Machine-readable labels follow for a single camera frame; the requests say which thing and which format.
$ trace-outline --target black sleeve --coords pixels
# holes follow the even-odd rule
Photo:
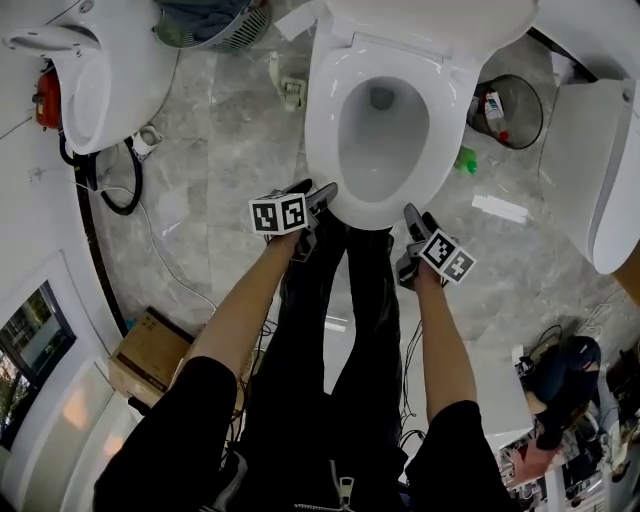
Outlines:
[[[235,399],[236,380],[226,366],[191,359],[97,480],[93,510],[212,504]]]
[[[502,484],[475,402],[458,402],[436,415],[407,479],[416,512],[471,510],[481,502],[491,511],[520,510]]]

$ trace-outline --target window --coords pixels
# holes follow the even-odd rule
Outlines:
[[[75,339],[46,282],[0,329],[0,445],[11,448],[36,395]]]

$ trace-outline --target plastic bottle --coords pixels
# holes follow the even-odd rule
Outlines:
[[[460,151],[458,151],[458,158],[456,158],[453,166],[459,171],[468,171],[469,174],[475,174],[478,170],[476,152],[473,149],[461,146]]]
[[[507,122],[504,119],[504,110],[500,95],[495,92],[487,93],[487,101],[484,104],[484,115],[489,125],[489,129],[495,133],[502,141],[509,140],[509,132],[507,131]]]

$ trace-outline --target green bottle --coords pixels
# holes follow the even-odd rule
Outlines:
[[[469,174],[475,174],[478,170],[478,160],[476,159],[476,152],[473,149],[460,146],[458,152],[458,158],[453,166],[459,171],[468,171]]]

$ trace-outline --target red object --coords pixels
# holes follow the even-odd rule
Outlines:
[[[38,80],[38,92],[33,95],[36,121],[45,128],[57,130],[60,126],[60,82],[55,69],[47,71]]]

